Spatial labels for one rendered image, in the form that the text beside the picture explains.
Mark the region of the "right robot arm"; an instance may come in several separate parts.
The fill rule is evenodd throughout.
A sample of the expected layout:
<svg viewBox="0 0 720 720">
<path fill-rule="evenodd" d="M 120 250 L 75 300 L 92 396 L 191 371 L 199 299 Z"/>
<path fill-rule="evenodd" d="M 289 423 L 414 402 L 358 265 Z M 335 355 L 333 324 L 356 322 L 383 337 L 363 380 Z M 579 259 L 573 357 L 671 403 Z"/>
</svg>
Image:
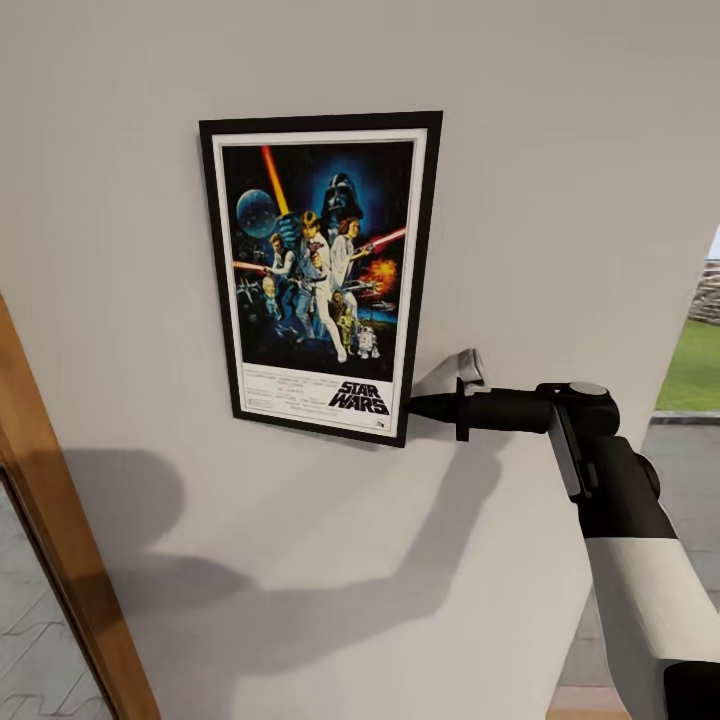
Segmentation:
<svg viewBox="0 0 720 720">
<path fill-rule="evenodd" d="M 659 505 L 651 462 L 616 436 L 619 407 L 589 382 L 492 388 L 477 348 L 458 354 L 456 393 L 403 409 L 469 429 L 545 434 L 589 556 L 609 671 L 633 720 L 720 720 L 720 615 Z"/>
</svg>

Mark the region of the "poster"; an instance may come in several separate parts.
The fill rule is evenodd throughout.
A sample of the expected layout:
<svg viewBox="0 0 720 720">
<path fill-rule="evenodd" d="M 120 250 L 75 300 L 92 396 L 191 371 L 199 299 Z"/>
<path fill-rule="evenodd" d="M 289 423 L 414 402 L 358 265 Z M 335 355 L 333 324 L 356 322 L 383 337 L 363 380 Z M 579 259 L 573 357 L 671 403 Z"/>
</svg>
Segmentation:
<svg viewBox="0 0 720 720">
<path fill-rule="evenodd" d="M 443 114 L 200 120 L 234 418 L 405 448 Z"/>
</svg>

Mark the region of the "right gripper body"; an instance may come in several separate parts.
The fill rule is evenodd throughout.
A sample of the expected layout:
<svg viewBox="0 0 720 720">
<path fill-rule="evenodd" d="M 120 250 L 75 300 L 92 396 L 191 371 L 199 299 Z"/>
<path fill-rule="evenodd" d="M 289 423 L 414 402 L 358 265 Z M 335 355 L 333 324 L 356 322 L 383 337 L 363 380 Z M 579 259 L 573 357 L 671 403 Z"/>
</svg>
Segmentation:
<svg viewBox="0 0 720 720">
<path fill-rule="evenodd" d="M 465 382 L 456 382 L 456 440 L 469 441 L 469 429 L 514 431 L 518 400 L 514 389 L 492 388 L 490 393 L 464 394 Z"/>
</svg>

